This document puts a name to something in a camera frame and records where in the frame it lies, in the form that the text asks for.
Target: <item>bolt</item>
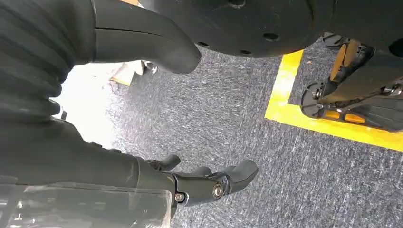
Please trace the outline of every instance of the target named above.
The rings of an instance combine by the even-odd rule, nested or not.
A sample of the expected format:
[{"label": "bolt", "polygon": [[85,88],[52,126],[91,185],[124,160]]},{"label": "bolt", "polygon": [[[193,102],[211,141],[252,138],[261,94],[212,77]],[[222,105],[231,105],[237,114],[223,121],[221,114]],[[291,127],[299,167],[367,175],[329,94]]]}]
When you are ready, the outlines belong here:
[{"label": "bolt", "polygon": [[222,196],[222,186],[220,184],[214,185],[213,196],[215,198],[220,198]]},{"label": "bolt", "polygon": [[322,93],[320,92],[319,89],[317,89],[316,91],[312,92],[312,98],[313,98],[314,100],[319,99],[321,95],[322,95]]},{"label": "bolt", "polygon": [[185,195],[183,193],[176,193],[175,194],[175,201],[181,203],[185,201]]},{"label": "bolt", "polygon": [[384,95],[386,96],[397,96],[402,93],[402,85],[395,84],[392,88],[385,88],[383,91]]}]

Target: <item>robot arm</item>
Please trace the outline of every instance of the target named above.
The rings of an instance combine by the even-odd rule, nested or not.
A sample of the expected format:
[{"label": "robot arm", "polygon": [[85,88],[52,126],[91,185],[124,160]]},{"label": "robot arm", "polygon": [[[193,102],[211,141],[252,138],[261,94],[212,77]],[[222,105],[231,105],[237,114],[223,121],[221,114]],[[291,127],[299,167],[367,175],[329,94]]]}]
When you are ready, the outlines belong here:
[{"label": "robot arm", "polygon": [[174,73],[193,71],[200,52],[171,20],[113,0],[1,0],[0,10],[0,177],[17,186],[166,190],[173,216],[178,205],[216,201],[256,176],[249,160],[214,174],[205,167],[170,172],[180,162],[176,156],[145,161],[106,150],[51,117],[60,107],[49,98],[60,94],[77,64],[144,59]]}]

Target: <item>transparent plastic cover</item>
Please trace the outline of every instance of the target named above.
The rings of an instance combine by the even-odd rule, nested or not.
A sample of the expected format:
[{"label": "transparent plastic cover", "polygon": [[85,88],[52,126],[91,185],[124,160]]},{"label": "transparent plastic cover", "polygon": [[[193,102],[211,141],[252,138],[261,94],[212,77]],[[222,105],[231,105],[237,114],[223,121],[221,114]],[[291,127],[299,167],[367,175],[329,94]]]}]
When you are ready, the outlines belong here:
[{"label": "transparent plastic cover", "polygon": [[0,228],[168,228],[171,200],[164,190],[0,184]]}]

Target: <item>floor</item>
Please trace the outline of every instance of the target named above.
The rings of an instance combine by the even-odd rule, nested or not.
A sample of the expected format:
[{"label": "floor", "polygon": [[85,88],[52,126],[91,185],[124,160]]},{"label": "floor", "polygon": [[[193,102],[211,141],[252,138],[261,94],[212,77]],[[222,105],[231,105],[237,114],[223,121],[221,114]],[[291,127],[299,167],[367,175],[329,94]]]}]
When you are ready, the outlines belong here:
[{"label": "floor", "polygon": [[[247,189],[179,210],[173,228],[403,227],[403,153],[264,119],[281,57],[202,53],[192,74],[159,71],[130,88],[74,70],[58,101],[86,140],[145,159],[178,154],[178,171],[258,164]],[[305,50],[290,103],[334,56],[320,42]]]}]

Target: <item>yellow tape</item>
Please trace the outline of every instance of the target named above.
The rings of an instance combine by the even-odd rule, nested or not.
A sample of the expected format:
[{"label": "yellow tape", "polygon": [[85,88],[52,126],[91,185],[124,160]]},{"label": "yellow tape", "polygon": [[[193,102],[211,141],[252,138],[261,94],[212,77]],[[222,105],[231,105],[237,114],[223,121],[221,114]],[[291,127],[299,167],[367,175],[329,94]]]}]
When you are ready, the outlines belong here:
[{"label": "yellow tape", "polygon": [[381,146],[403,152],[403,133],[390,133],[360,125],[311,119],[302,114],[298,105],[288,99],[298,71],[303,51],[284,55],[271,92],[265,118],[361,143]]}]

